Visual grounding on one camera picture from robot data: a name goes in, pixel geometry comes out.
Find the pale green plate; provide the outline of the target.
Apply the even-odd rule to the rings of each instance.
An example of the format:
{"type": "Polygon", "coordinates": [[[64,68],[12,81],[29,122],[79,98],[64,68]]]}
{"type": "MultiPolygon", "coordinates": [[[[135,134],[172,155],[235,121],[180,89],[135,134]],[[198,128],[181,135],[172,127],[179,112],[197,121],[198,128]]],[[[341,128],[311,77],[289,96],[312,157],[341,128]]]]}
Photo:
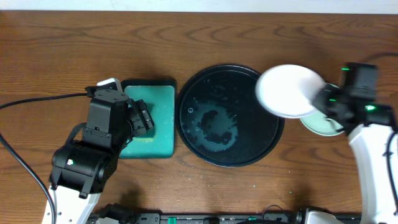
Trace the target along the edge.
{"type": "Polygon", "coordinates": [[[300,121],[308,130],[320,136],[337,136],[344,132],[342,125],[316,109],[303,115],[300,121]]]}

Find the white plate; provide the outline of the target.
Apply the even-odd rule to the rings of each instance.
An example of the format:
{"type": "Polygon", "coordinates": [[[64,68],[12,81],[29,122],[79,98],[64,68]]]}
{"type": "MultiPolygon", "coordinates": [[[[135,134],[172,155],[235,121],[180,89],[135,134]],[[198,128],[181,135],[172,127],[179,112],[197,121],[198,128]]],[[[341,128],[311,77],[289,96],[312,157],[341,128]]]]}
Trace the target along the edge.
{"type": "Polygon", "coordinates": [[[282,118],[303,118],[315,113],[315,95],[326,85],[313,70],[283,64],[266,70],[256,82],[255,94],[260,105],[282,118]]]}

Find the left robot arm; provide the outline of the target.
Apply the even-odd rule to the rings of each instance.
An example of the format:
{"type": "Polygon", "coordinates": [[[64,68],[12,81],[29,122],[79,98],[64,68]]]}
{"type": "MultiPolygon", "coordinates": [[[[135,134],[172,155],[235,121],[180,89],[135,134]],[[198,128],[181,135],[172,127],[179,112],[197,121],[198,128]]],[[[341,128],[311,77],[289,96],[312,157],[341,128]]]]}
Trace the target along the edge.
{"type": "Polygon", "coordinates": [[[94,86],[86,123],[76,125],[52,158],[43,223],[86,223],[107,180],[116,171],[121,151],[154,122],[143,100],[94,86]]]}

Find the green yellow sponge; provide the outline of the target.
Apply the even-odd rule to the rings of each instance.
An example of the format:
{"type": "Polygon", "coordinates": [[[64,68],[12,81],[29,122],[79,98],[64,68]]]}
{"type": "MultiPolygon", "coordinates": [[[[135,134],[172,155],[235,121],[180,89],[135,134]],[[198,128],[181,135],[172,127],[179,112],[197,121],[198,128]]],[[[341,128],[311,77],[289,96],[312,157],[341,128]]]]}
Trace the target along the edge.
{"type": "MultiPolygon", "coordinates": [[[[150,114],[151,117],[153,117],[152,115],[152,110],[154,107],[154,104],[152,103],[147,103],[147,111],[150,114]]],[[[154,140],[154,136],[155,136],[155,127],[153,127],[152,129],[148,130],[144,135],[141,136],[136,136],[133,138],[133,141],[142,141],[142,142],[146,142],[146,141],[153,141],[154,140]]]]}

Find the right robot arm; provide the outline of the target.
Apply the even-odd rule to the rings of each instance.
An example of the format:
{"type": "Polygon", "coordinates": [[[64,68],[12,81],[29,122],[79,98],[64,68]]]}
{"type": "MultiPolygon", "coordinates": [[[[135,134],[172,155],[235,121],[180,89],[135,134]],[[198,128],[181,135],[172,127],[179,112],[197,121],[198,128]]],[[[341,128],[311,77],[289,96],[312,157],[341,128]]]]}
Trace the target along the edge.
{"type": "Polygon", "coordinates": [[[397,223],[397,123],[394,111],[344,88],[321,87],[311,104],[340,124],[353,151],[361,189],[361,223],[397,223]]]}

